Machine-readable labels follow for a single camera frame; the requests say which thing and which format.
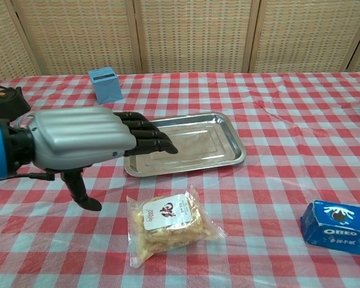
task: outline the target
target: table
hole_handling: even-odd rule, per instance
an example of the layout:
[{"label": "table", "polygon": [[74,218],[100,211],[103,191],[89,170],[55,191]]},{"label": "table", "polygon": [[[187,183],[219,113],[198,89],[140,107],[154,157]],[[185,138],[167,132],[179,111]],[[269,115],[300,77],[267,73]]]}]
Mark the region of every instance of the table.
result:
[{"label": "table", "polygon": [[[314,199],[360,205],[360,73],[119,79],[125,99],[104,105],[113,110],[149,119],[225,113],[247,149],[244,163],[146,179],[128,176],[123,159],[93,165],[83,176],[101,212],[79,208],[60,179],[0,182],[0,288],[360,288],[360,256],[305,244],[299,224]],[[33,110],[97,105],[88,76],[2,84],[22,86]],[[228,237],[129,267],[126,196],[143,200],[190,185]]]}]

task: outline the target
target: blue box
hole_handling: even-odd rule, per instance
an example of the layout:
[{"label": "blue box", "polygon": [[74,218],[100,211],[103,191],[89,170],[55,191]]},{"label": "blue box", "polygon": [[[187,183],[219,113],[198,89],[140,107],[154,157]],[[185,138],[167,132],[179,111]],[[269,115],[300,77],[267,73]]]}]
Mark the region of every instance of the blue box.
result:
[{"label": "blue box", "polygon": [[360,207],[315,200],[301,217],[304,240],[360,254]]},{"label": "blue box", "polygon": [[122,99],[119,79],[112,67],[91,70],[88,74],[99,104]]}]

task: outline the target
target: white label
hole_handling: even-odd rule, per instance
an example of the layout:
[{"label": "white label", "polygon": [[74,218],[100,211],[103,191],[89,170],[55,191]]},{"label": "white label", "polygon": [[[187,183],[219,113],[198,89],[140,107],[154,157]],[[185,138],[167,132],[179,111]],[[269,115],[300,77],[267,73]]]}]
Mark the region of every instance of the white label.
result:
[{"label": "white label", "polygon": [[184,194],[174,195],[143,205],[144,228],[154,230],[192,220],[188,200]]}]

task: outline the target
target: food bag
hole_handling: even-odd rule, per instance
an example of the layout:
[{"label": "food bag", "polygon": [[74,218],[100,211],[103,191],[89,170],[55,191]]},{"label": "food bag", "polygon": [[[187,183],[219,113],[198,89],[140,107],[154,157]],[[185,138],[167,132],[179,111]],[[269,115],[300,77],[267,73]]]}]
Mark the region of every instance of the food bag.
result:
[{"label": "food bag", "polygon": [[193,186],[184,194],[137,202],[127,197],[130,265],[139,267],[152,255],[197,240],[224,238],[200,205]]}]

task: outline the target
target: metal tray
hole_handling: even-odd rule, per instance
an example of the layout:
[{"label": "metal tray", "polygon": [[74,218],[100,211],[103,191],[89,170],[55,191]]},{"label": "metal tray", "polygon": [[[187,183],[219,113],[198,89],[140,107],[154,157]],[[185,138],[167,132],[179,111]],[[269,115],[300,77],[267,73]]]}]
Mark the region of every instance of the metal tray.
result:
[{"label": "metal tray", "polygon": [[179,150],[125,157],[125,171],[135,177],[186,172],[240,163],[247,153],[226,115],[218,112],[151,121]]}]

